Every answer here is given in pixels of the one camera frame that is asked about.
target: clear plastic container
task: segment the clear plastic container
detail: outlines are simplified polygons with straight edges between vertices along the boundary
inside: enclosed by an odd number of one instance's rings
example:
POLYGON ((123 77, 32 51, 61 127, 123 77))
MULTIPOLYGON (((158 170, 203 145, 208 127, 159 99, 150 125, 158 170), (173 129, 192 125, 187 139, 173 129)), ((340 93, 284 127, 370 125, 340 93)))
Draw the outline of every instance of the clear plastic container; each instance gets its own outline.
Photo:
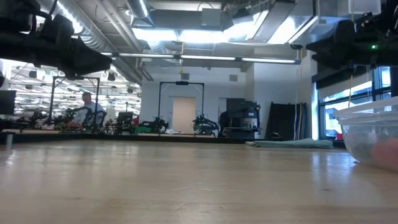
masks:
POLYGON ((398 170, 398 96, 336 111, 334 116, 355 159, 398 170))

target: window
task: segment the window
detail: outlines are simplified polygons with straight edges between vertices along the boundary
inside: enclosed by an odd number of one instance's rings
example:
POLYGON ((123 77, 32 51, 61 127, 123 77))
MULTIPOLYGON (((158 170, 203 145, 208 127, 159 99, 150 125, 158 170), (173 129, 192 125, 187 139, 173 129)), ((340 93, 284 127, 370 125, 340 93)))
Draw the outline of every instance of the window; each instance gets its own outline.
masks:
POLYGON ((380 67, 372 72, 372 81, 351 88, 351 102, 349 102, 350 89, 320 99, 320 138, 336 139, 338 133, 342 134, 341 126, 334 117, 335 111, 347 109, 376 100, 391 98, 390 68, 380 67))

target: white shirt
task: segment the white shirt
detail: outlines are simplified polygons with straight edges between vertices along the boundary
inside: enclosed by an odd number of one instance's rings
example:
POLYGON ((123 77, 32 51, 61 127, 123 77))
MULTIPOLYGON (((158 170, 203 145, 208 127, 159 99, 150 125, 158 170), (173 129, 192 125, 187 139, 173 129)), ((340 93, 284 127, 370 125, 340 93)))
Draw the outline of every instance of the white shirt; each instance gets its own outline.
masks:
MULTIPOLYGON (((91 103, 89 103, 89 104, 87 104, 87 105, 84 105, 84 106, 90 108, 90 109, 91 109, 91 112, 95 113, 95 103, 94 103, 94 102, 91 102, 91 103)), ((103 108, 100 104, 98 104, 98 106, 97 106, 97 112, 100 112, 100 111, 105 111, 105 110, 104 110, 104 108, 103 108)), ((77 114, 76 114, 76 116, 75 116, 75 119, 73 119, 72 122, 75 123, 75 124, 81 124, 81 123, 83 123, 84 120, 85 120, 85 118, 86 118, 86 114, 87 114, 87 110, 80 110, 80 111, 78 111, 77 114)), ((103 117, 102 114, 97 114, 97 117, 96 117, 96 124, 100 124, 100 122, 101 122, 101 120, 102 120, 102 117, 103 117)))

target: man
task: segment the man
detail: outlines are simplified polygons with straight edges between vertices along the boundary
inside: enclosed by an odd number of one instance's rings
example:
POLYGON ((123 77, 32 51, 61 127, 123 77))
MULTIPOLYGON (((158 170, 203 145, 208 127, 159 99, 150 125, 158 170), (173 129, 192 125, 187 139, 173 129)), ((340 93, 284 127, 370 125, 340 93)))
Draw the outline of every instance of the man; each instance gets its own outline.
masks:
MULTIPOLYGON (((93 113, 95 113, 95 102, 93 102, 92 98, 91 98, 91 93, 83 93, 82 95, 82 100, 85 103, 84 106, 91 109, 91 111, 93 113)), ((104 108, 98 104, 97 106, 97 112, 100 111, 104 111, 104 108)), ((82 124, 86 118, 86 114, 87 114, 87 110, 80 110, 77 112, 75 119, 73 119, 73 121, 71 123, 73 124, 82 124)), ((99 124, 102 120, 102 113, 101 114, 97 114, 96 117, 96 124, 99 124)))

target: doorway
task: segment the doorway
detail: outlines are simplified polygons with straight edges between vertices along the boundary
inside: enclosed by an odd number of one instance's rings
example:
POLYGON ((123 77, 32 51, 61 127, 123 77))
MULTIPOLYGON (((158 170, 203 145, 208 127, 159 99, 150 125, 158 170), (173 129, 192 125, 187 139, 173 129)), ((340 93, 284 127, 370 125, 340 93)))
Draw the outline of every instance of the doorway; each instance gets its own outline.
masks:
POLYGON ((193 134, 192 121, 195 119, 196 98, 174 97, 173 100, 173 130, 185 134, 193 134))

